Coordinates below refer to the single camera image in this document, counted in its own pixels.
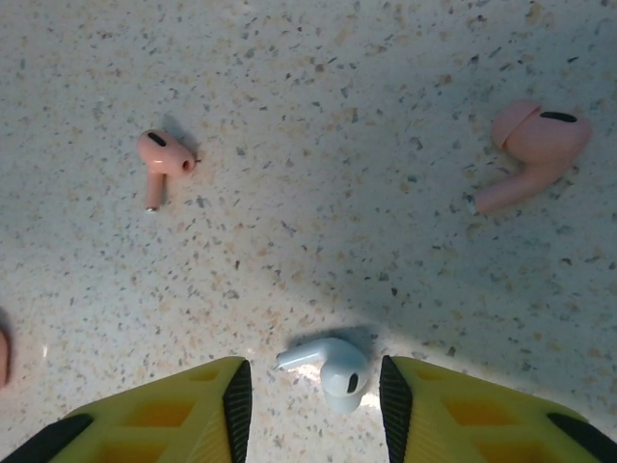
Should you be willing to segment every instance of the speckled floor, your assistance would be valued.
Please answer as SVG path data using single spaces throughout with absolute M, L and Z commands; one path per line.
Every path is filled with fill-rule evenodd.
M 229 354 L 253 364 L 251 462 L 386 461 L 384 353 L 617 437 L 617 1 L 583 3 L 4 2 L 0 456 Z M 473 217 L 464 194 L 516 169 L 489 133 L 520 97 L 595 136 L 550 191 Z M 154 215 L 134 150 L 151 127 L 201 159 Z M 372 353 L 351 416 L 274 370 L 329 330 Z

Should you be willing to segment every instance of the yellow plastic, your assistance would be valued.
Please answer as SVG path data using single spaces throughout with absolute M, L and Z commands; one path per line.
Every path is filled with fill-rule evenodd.
M 597 463 L 547 413 L 584 417 L 527 395 L 407 357 L 394 364 L 413 393 L 409 463 Z
M 94 422 L 51 463 L 230 463 L 223 394 L 230 357 L 104 398 L 69 416 Z

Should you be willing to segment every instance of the earbud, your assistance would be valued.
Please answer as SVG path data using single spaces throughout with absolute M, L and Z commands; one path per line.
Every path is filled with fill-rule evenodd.
M 493 141 L 526 165 L 518 174 L 469 196 L 469 207 L 485 214 L 539 193 L 573 166 L 591 134 L 591 123 L 584 118 L 542 112 L 533 101 L 514 101 L 496 117 Z
M 9 380 L 9 360 L 11 349 L 7 336 L 0 331 L 0 388 Z
M 354 345 L 337 338 L 314 340 L 277 356 L 279 368 L 324 362 L 320 378 L 328 404 L 338 413 L 358 408 L 368 381 L 368 361 Z
M 147 130 L 137 141 L 137 152 L 148 168 L 146 210 L 158 210 L 163 201 L 164 176 L 184 177 L 195 169 L 195 158 L 162 130 Z

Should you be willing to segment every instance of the yellow robot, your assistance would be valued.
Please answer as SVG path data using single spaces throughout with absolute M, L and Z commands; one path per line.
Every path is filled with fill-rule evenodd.
M 81 407 L 3 463 L 243 463 L 249 362 L 230 357 Z
M 548 400 L 386 356 L 380 401 L 390 463 L 617 463 L 617 444 Z

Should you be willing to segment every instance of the pink earbud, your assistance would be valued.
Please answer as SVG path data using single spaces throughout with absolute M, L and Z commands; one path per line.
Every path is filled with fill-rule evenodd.
M 485 214 L 544 190 L 573 166 L 591 134 L 587 119 L 542 112 L 540 104 L 533 101 L 509 104 L 493 123 L 493 141 L 526 166 L 518 174 L 469 196 L 470 208 Z
M 185 177 L 195 169 L 195 158 L 162 130 L 147 130 L 137 141 L 137 152 L 148 167 L 146 210 L 158 210 L 163 201 L 164 176 Z
M 9 380 L 9 360 L 11 350 L 7 336 L 0 331 L 0 388 Z

